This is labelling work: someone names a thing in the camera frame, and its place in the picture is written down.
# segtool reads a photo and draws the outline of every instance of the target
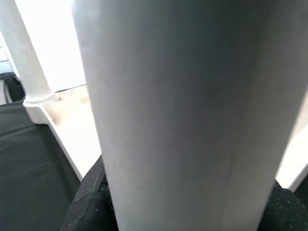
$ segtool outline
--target white pole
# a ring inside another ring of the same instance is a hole
[[[120,231],[253,231],[307,87],[306,0],[76,0]]]
[[[56,96],[47,83],[14,0],[0,0],[0,30],[26,92],[24,105],[54,100]]]

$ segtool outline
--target white cylindrical post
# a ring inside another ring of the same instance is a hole
[[[0,0],[0,30],[25,89],[26,107],[54,100],[14,0]]]
[[[308,2],[76,0],[120,231],[254,231],[308,75]]]

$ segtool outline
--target black bag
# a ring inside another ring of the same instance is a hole
[[[6,103],[9,102],[10,96],[12,102],[22,100],[25,97],[25,91],[21,82],[14,72],[0,74],[0,80],[3,80],[3,93]]]

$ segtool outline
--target white column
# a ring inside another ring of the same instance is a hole
[[[0,30],[26,92],[25,105],[54,100],[14,0],[0,0]]]
[[[307,87],[308,2],[76,0],[120,231],[254,231]]]

